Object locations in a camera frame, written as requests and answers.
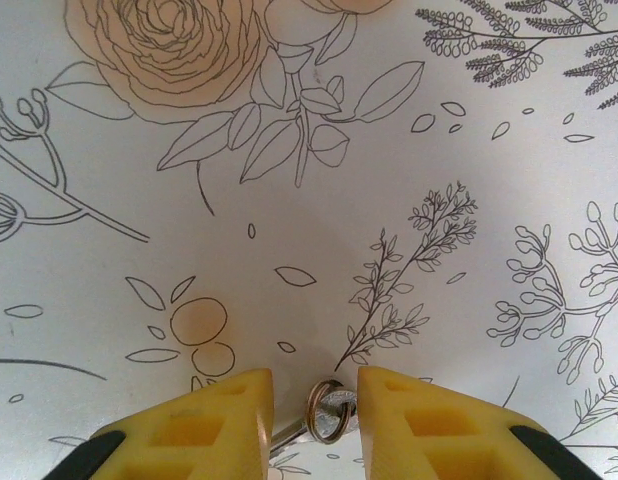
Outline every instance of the fern drawing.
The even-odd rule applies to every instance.
[[[544,63],[538,53],[541,45],[591,38],[596,42],[584,53],[591,61],[564,75],[592,77],[585,95],[618,87],[618,29],[603,28],[611,15],[604,4],[617,5],[618,0],[516,0],[505,3],[504,11],[486,0],[458,1],[475,12],[484,29],[476,28],[474,17],[462,11],[421,8],[416,16],[435,27],[425,33],[424,43],[436,55],[459,58],[473,52],[485,53],[465,63],[476,83],[498,88],[522,82]],[[604,110],[616,104],[618,90],[598,108]]]

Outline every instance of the yellow plastic jaw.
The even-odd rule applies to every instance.
[[[557,480],[509,431],[534,421],[377,367],[358,371],[367,480]]]
[[[263,479],[272,428],[271,371],[249,371],[98,431],[126,438],[92,478]]]

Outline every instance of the orange circle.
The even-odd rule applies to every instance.
[[[216,338],[227,325],[227,310],[214,298],[197,298],[171,316],[171,332],[183,345],[197,346]]]
[[[193,351],[191,363],[198,372],[207,377],[221,377],[229,373],[236,364],[236,354],[229,345],[209,343]]]

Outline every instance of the sprig drawing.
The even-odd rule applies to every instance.
[[[365,263],[365,275],[354,277],[361,288],[351,298],[364,312],[365,319],[356,331],[347,326],[349,346],[340,357],[335,370],[351,359],[358,365],[367,365],[367,359],[374,347],[398,348],[411,345],[411,335],[419,333],[418,328],[429,321],[420,316],[424,304],[401,314],[394,304],[396,295],[405,295],[413,285],[403,281],[409,267],[415,265],[425,273],[433,273],[441,265],[441,258],[456,250],[459,244],[469,245],[476,234],[476,221],[472,218],[478,209],[466,187],[460,182],[450,184],[446,192],[429,191],[420,208],[413,209],[409,221],[413,228],[422,232],[420,244],[407,257],[396,253],[397,236],[387,238],[385,229],[377,243],[371,245],[377,259]]]
[[[580,444],[574,441],[580,433],[598,425],[601,422],[615,421],[618,428],[618,379],[609,375],[608,382],[598,379],[598,391],[592,393],[587,388],[582,401],[574,400],[574,412],[578,418],[571,432],[560,439],[568,448],[572,449],[608,449],[613,455],[608,461],[615,462],[604,473],[618,474],[618,443],[609,441],[608,444]]]
[[[160,342],[169,337],[168,342],[177,342],[174,348],[145,348],[131,352],[126,359],[136,363],[163,363],[175,360],[188,350],[194,373],[191,377],[191,391],[203,387],[202,375],[207,385],[216,383],[216,379],[229,373],[236,364],[233,348],[218,341],[228,322],[224,305],[215,298],[201,297],[182,302],[180,298],[188,291],[195,276],[180,282],[171,292],[169,306],[163,297],[144,280],[127,277],[138,298],[147,307],[158,312],[172,311],[168,329],[157,325],[147,325],[147,331]]]
[[[42,90],[33,89],[31,100],[33,103],[29,99],[20,98],[17,106],[20,115],[26,117],[33,128],[22,127],[18,122],[13,121],[5,112],[3,101],[0,98],[0,120],[3,124],[0,127],[0,139],[2,140],[0,142],[0,159],[39,187],[65,202],[70,210],[58,216],[33,216],[27,213],[29,207],[25,207],[13,196],[0,192],[0,243],[13,237],[24,225],[64,225],[84,217],[91,217],[134,240],[148,242],[149,237],[146,235],[108,217],[68,193],[65,167],[49,134],[51,113],[47,105],[47,96]],[[27,140],[38,140],[42,143],[53,168],[53,179],[45,178],[4,145],[4,143]]]
[[[598,373],[602,369],[603,346],[598,333],[618,305],[618,203],[613,209],[611,226],[603,220],[595,202],[589,202],[587,218],[592,227],[587,228],[582,236],[570,234],[569,244],[573,250],[600,259],[580,282],[580,287],[588,289],[589,297],[596,300],[590,305],[576,307],[571,299],[566,298],[558,271],[549,258],[550,225],[545,225],[541,235],[518,226],[516,249],[527,261],[509,259],[507,266],[514,272],[513,281],[526,284],[529,289],[520,295],[521,304],[496,303],[500,312],[498,321],[505,326],[487,330],[490,337],[501,338],[501,346],[509,347],[521,335],[528,340],[537,340],[545,334],[561,338],[567,319],[590,318],[593,325],[587,332],[564,340],[558,347],[558,351],[564,354],[558,364],[558,373],[567,372],[569,384],[580,375],[588,354],[593,359],[593,370]]]
[[[586,95],[597,94],[618,83],[618,29],[602,28],[610,15],[603,3],[618,1],[516,0],[505,3],[505,11],[486,0],[459,2],[476,12],[484,29],[475,27],[474,18],[461,11],[418,9],[416,16],[435,27],[426,32],[424,43],[436,55],[459,58],[476,51],[488,52],[465,63],[467,70],[474,72],[475,82],[492,88],[522,82],[544,63],[544,57],[538,53],[541,45],[591,37],[597,41],[585,51],[585,56],[592,61],[564,74],[594,77],[585,90]],[[523,24],[532,32],[521,33]],[[618,91],[598,108],[602,110],[617,103]]]

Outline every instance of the metal ring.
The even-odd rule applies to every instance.
[[[340,416],[335,430],[326,437],[318,431],[318,427],[316,425],[316,413],[318,411],[320,401],[331,392],[342,386],[343,385],[337,380],[324,380],[316,384],[309,393],[307,408],[305,410],[305,424],[307,425],[307,431],[309,434],[319,443],[331,445],[340,440],[347,429],[349,420],[353,416],[354,405],[349,402],[344,403],[342,405],[344,407],[342,416]]]

